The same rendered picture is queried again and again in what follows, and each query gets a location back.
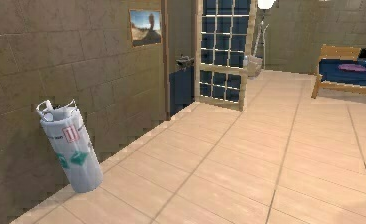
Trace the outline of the white floor lamp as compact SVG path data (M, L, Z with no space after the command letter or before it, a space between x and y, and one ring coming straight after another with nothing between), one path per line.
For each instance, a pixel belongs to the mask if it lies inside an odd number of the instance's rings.
M265 33L267 28L269 27L268 24L264 22L266 11L271 9L274 5L276 0L257 0L257 7L263 11L261 22L258 26L258 34L255 40L254 50L253 50L253 56L257 59L257 61L260 63L262 68L265 68L265 56L262 56L261 58L257 57L257 50L259 44L262 44L263 46L263 52L266 52L266 43L265 43Z

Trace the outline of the white cylindrical bin with prints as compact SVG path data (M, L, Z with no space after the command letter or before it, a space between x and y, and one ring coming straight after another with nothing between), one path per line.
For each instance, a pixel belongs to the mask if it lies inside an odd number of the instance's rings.
M85 193L96 189L103 181L103 172L76 101L54 108L46 100L36 111L73 190Z

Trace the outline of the purple cushion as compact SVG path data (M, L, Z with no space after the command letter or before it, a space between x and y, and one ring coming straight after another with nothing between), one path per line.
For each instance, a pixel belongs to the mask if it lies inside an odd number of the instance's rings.
M360 64L340 64L338 69L347 72L366 72L366 67Z

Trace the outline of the wooden glass-paned room door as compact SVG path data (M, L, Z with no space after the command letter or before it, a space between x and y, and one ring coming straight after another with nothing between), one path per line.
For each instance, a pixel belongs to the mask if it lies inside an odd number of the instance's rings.
M241 111L257 0L196 0L195 100Z

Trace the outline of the framed landscape picture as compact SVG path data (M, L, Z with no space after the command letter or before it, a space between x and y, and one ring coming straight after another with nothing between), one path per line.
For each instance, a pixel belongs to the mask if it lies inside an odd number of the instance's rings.
M161 11L131 9L129 11L133 47L162 42Z

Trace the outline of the beige basket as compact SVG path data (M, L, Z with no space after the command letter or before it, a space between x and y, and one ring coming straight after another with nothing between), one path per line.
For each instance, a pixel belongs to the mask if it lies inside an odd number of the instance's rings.
M262 58L246 55L243 59L243 68L249 77L257 77L261 73L262 62Z

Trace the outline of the wooden bed with blue mattress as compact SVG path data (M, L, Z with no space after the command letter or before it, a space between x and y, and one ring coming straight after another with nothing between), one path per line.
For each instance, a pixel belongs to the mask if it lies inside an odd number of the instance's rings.
M360 64L366 67L366 60L358 58L361 49L323 44L320 49L311 97L316 98L320 89L366 95L366 72L347 72L338 69L340 64Z

